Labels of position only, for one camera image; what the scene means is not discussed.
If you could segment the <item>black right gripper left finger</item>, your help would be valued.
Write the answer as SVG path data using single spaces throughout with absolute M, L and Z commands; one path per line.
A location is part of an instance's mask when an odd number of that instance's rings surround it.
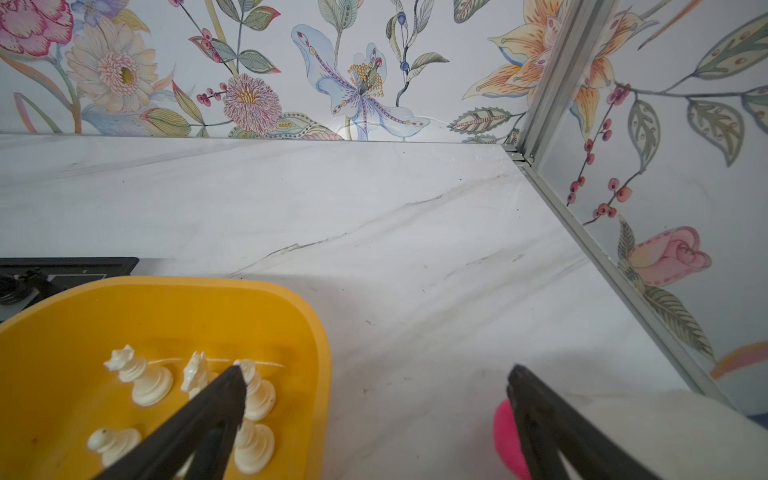
M 99 479 L 173 479 L 187 460 L 188 479 L 224 477 L 245 411 L 247 386 L 233 365 Z

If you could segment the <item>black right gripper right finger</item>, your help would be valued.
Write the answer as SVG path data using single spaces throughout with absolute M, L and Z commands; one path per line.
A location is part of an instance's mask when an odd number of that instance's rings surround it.
M 656 475 L 614 444 L 527 367 L 508 375 L 521 450 L 533 479 L 654 479 Z

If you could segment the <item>white chess rook piece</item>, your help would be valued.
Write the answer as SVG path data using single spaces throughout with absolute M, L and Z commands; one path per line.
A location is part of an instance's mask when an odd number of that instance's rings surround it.
M 116 372 L 122 383 L 132 385 L 132 401 L 141 407 L 159 403 L 173 385 L 173 376 L 168 368 L 150 364 L 144 357 L 137 356 L 130 345 L 113 350 L 110 359 L 103 365 L 109 371 Z

